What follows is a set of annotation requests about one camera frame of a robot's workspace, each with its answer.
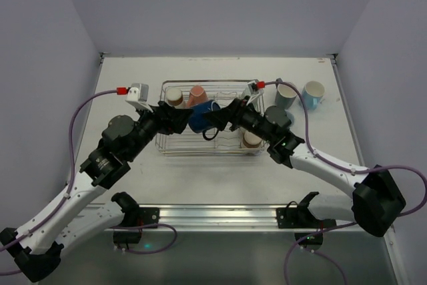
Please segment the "controller box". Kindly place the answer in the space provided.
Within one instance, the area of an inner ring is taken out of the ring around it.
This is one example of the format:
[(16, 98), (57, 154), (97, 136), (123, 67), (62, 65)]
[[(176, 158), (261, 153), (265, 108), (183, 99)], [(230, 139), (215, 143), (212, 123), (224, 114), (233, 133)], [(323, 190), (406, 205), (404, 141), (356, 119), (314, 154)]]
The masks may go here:
[(309, 236), (309, 233), (295, 233), (295, 241), (299, 241), (299, 245), (309, 250), (319, 250), (324, 242), (324, 235)]
[(114, 232), (113, 243), (117, 246), (129, 247), (130, 245), (138, 244), (141, 240), (141, 237), (141, 232)]

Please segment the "pink dotted mug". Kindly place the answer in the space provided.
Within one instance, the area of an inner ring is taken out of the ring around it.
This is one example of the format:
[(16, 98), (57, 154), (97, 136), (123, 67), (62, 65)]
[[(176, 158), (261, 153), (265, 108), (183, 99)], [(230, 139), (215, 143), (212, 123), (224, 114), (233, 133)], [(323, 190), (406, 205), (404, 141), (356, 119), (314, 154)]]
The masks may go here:
[(205, 89), (200, 85), (193, 86), (189, 91), (189, 98), (186, 104), (187, 108), (207, 102), (208, 96)]

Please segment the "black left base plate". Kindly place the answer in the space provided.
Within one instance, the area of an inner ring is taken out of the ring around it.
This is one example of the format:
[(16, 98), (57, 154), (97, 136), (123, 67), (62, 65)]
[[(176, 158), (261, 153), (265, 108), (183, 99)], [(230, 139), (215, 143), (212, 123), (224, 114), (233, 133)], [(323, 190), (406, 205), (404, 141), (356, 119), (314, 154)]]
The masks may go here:
[(149, 224), (157, 224), (159, 222), (159, 213), (159, 208), (139, 207), (126, 213), (120, 226), (137, 227)]

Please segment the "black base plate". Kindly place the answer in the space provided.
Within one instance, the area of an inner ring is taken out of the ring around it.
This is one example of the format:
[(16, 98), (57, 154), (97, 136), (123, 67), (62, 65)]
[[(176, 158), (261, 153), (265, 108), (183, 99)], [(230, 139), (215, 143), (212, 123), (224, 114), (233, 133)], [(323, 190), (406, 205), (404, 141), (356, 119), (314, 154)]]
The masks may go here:
[(290, 202), (288, 205), (276, 208), (276, 221), (279, 229), (324, 229), (337, 226), (335, 220), (319, 220), (315, 218), (308, 210), (308, 203)]
[(137, 227), (149, 224), (157, 224), (159, 222), (159, 213), (159, 208), (139, 207), (126, 213), (120, 226)]

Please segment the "pale blue grey cup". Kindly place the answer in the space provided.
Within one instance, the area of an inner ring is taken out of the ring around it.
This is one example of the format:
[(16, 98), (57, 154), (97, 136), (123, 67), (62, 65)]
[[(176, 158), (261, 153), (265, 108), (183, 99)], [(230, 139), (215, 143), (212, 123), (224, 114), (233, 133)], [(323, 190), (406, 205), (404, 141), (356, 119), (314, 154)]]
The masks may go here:
[(288, 127), (291, 128), (295, 122), (294, 115), (289, 110), (286, 110), (285, 114), (286, 114), (286, 117), (289, 119), (289, 122), (290, 122)]

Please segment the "aluminium mounting rail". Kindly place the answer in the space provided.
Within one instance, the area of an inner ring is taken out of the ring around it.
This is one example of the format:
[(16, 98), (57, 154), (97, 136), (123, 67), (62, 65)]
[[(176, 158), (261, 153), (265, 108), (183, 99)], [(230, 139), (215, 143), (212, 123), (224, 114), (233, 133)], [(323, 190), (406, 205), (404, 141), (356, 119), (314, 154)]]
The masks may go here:
[(150, 220), (173, 226), (178, 232), (311, 232), (317, 228), (279, 227), (279, 205), (141, 204)]

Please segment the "dark blue mug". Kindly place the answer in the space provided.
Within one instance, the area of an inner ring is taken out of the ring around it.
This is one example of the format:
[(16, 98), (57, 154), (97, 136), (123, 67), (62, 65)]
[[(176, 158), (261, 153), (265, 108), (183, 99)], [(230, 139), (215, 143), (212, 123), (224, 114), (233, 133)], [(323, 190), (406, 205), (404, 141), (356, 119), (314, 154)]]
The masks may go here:
[(220, 105), (215, 100), (209, 100), (205, 103), (201, 103), (191, 107), (190, 109), (193, 109), (193, 115), (188, 121), (188, 126), (190, 127), (192, 132), (202, 134), (202, 137), (205, 141), (214, 140), (218, 135), (219, 130), (217, 129), (213, 136), (208, 137), (206, 135), (206, 132), (213, 129), (214, 126), (210, 122), (205, 120), (202, 114), (208, 111), (219, 110), (220, 108)]

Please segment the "light blue mug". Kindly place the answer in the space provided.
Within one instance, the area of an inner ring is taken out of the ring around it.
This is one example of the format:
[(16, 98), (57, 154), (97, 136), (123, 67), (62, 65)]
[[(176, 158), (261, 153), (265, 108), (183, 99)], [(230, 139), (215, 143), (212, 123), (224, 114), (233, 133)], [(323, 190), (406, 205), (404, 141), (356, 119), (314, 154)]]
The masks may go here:
[(325, 94), (325, 87), (318, 81), (309, 81), (305, 84), (302, 97), (306, 109), (315, 110)]

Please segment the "left controller box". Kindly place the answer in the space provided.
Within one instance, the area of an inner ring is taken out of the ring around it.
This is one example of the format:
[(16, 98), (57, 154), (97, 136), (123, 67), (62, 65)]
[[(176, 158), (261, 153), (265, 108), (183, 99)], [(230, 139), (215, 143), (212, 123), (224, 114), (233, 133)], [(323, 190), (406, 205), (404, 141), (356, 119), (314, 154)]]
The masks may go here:
[(138, 244), (141, 240), (141, 237), (141, 232), (114, 232), (113, 243), (117, 246), (129, 247), (130, 245)]

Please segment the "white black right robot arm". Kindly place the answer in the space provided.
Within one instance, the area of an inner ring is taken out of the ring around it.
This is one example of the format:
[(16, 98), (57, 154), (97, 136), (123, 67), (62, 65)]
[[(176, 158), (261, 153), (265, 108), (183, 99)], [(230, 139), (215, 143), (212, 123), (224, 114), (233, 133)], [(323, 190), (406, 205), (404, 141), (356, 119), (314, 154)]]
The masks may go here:
[(291, 132), (286, 112), (276, 106), (260, 113), (246, 100), (234, 99), (203, 117), (220, 131), (226, 126), (232, 131), (245, 129), (268, 143), (268, 153), (277, 164), (312, 174), (344, 192), (331, 198), (315, 192), (304, 198), (298, 207), (317, 221), (355, 222), (367, 233), (382, 237), (406, 206), (388, 170), (369, 170), (311, 150), (307, 140)]

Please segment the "cream brown cup front right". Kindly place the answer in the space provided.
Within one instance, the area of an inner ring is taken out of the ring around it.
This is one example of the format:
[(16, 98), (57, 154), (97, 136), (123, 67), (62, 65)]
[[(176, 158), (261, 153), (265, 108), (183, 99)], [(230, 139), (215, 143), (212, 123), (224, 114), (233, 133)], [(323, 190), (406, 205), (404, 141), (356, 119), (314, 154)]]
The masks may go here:
[(251, 133), (250, 131), (245, 131), (242, 140), (240, 143), (241, 148), (258, 148), (262, 143), (262, 138)]

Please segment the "cream brown cup back left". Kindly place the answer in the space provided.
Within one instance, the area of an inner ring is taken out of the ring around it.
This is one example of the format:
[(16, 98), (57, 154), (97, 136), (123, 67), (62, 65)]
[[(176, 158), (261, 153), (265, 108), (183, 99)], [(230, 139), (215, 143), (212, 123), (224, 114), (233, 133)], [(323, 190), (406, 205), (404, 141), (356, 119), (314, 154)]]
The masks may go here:
[(169, 87), (166, 90), (165, 101), (176, 109), (185, 109), (186, 107), (183, 92), (178, 87)]

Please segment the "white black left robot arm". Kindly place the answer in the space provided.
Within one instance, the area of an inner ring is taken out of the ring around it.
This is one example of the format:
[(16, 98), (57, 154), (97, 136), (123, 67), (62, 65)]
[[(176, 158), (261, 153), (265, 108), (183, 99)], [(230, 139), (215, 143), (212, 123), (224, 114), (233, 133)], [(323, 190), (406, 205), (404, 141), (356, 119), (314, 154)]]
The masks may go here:
[(130, 162), (158, 134), (181, 134), (192, 109), (176, 109), (161, 101), (139, 112), (112, 118), (97, 149), (81, 164), (70, 183), (34, 218), (18, 228), (5, 228), (1, 243), (30, 281), (38, 282), (60, 264), (65, 251), (106, 228), (138, 221), (139, 206), (127, 193), (116, 193), (94, 216), (75, 217), (129, 170)]

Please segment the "right controller box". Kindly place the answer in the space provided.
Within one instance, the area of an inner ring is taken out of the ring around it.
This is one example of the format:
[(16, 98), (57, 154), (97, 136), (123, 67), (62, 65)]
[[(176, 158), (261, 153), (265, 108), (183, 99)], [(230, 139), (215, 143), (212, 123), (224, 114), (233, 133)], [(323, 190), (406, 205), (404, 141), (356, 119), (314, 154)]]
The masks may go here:
[(299, 241), (299, 245), (309, 250), (319, 250), (324, 242), (324, 235), (309, 236), (309, 233), (295, 233), (295, 241)]

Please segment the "dark teal grey mug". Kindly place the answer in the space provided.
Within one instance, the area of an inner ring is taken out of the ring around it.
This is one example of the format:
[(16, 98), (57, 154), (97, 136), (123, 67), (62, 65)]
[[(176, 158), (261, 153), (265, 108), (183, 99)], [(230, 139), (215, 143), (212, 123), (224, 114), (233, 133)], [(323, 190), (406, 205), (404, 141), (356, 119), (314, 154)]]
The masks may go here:
[(283, 84), (281, 78), (276, 79), (276, 96), (275, 105), (281, 109), (289, 109), (297, 97), (297, 93), (294, 91), (296, 85), (288, 81), (290, 87)]

